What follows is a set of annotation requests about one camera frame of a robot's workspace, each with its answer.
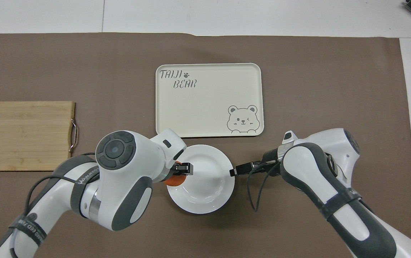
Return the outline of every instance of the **white ceramic plate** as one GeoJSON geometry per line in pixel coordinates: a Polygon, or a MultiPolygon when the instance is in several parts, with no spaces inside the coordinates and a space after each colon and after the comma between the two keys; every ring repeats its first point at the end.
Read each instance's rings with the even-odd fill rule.
{"type": "Polygon", "coordinates": [[[179,186],[168,186],[173,201],[194,214],[207,214],[222,207],[233,193],[235,179],[230,176],[230,160],[219,149],[193,145],[178,158],[193,165],[193,175],[179,186]]]}

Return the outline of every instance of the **metal handle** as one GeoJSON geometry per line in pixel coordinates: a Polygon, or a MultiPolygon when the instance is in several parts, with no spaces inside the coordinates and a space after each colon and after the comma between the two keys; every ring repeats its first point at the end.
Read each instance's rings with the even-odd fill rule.
{"type": "Polygon", "coordinates": [[[68,149],[68,152],[71,152],[71,150],[73,150],[73,148],[75,148],[76,143],[78,142],[78,127],[75,124],[75,119],[74,118],[71,119],[71,125],[72,125],[72,127],[75,128],[75,135],[73,137],[74,138],[73,144],[71,144],[70,148],[68,149]]]}

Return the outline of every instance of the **bear cartoon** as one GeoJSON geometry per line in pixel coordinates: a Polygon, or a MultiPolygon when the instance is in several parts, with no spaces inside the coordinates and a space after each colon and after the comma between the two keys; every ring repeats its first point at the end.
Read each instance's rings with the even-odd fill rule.
{"type": "Polygon", "coordinates": [[[250,105],[248,108],[237,108],[236,106],[230,106],[228,113],[230,113],[230,119],[227,126],[233,133],[256,133],[256,130],[260,127],[260,121],[256,117],[256,106],[250,105]]]}

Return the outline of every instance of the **circular control button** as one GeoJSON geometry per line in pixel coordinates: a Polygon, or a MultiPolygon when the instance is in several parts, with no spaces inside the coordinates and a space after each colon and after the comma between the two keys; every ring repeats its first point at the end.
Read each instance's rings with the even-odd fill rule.
{"type": "Polygon", "coordinates": [[[105,154],[107,154],[109,158],[120,157],[123,151],[124,151],[124,144],[118,140],[109,142],[107,144],[107,147],[105,148],[105,154]]]}
{"type": "Polygon", "coordinates": [[[104,152],[104,147],[107,142],[110,142],[110,137],[104,137],[100,140],[99,144],[97,145],[97,153],[104,152]]]}
{"type": "Polygon", "coordinates": [[[105,156],[101,156],[99,158],[99,164],[107,169],[112,169],[115,168],[117,166],[117,162],[114,160],[109,160],[107,159],[105,156]]]}
{"type": "Polygon", "coordinates": [[[124,164],[128,162],[130,158],[133,156],[133,152],[134,152],[134,147],[132,147],[131,145],[128,145],[124,153],[119,158],[120,164],[124,164]]]}
{"type": "Polygon", "coordinates": [[[118,131],[113,134],[115,139],[122,139],[125,143],[132,142],[134,140],[134,136],[132,134],[125,132],[125,131],[118,131]]]}

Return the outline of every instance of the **table surface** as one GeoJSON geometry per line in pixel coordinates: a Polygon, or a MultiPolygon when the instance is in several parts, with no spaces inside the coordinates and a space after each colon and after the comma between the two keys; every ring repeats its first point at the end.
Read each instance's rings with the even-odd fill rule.
{"type": "Polygon", "coordinates": [[[411,122],[411,13],[404,1],[0,1],[0,33],[179,32],[400,38],[411,122]]]}

